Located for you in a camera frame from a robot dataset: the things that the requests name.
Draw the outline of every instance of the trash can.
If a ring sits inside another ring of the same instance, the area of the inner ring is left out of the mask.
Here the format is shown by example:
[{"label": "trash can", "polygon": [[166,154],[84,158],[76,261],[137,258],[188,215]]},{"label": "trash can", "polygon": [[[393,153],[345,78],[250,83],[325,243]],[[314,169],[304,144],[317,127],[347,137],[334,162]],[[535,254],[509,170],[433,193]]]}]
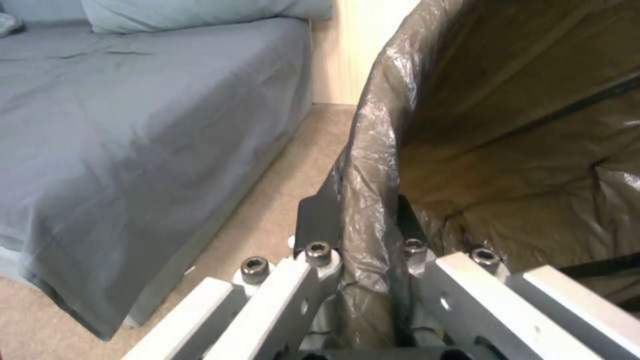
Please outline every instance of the trash can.
[{"label": "trash can", "polygon": [[640,304],[640,3],[422,0],[380,52],[296,248],[342,253],[339,341],[401,345],[403,243],[487,247]]}]

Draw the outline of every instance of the bolt head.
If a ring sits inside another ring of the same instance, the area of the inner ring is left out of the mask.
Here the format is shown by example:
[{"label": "bolt head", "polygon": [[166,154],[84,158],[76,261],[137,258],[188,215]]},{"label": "bolt head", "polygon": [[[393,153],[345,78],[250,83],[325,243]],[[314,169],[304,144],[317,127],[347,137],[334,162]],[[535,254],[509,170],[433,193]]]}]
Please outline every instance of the bolt head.
[{"label": "bolt head", "polygon": [[427,253],[427,247],[418,239],[407,239],[404,242],[404,254],[410,258],[412,256],[421,255]]},{"label": "bolt head", "polygon": [[469,257],[471,257],[471,260],[476,264],[480,265],[492,274],[495,274],[498,270],[498,266],[500,266],[500,256],[484,247],[472,250]]},{"label": "bolt head", "polygon": [[311,266],[326,266],[331,263],[331,245],[325,241],[315,241],[305,248],[307,263]]},{"label": "bolt head", "polygon": [[247,284],[262,284],[269,276],[269,261],[262,256],[247,258],[240,265],[240,274]]}]

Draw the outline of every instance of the pillow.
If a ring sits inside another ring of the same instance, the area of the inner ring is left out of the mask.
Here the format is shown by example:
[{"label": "pillow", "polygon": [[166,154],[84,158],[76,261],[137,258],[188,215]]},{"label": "pillow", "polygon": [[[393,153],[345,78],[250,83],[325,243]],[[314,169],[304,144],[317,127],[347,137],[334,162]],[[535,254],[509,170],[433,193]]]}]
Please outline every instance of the pillow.
[{"label": "pillow", "polygon": [[97,33],[164,31],[274,16],[332,16],[332,0],[83,0],[83,5]]}]

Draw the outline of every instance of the bedding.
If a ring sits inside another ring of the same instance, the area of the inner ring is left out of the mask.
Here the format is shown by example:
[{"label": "bedding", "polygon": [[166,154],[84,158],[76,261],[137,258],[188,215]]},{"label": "bedding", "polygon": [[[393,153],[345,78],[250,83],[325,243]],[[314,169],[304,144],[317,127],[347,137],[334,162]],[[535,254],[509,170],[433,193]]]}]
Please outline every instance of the bedding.
[{"label": "bedding", "polygon": [[97,33],[166,31],[269,17],[329,20],[332,0],[82,0]]},{"label": "bedding", "polygon": [[298,19],[0,39],[0,247],[107,340],[310,105]]}]

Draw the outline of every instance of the mattress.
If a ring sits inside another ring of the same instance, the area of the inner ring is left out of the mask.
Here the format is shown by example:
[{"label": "mattress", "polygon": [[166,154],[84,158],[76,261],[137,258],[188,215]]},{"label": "mattress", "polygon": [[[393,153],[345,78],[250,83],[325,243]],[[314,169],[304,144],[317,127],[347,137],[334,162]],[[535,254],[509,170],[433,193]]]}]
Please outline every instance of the mattress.
[{"label": "mattress", "polygon": [[0,246],[21,276],[112,337],[303,118],[309,42],[305,22],[284,18],[0,39]]}]

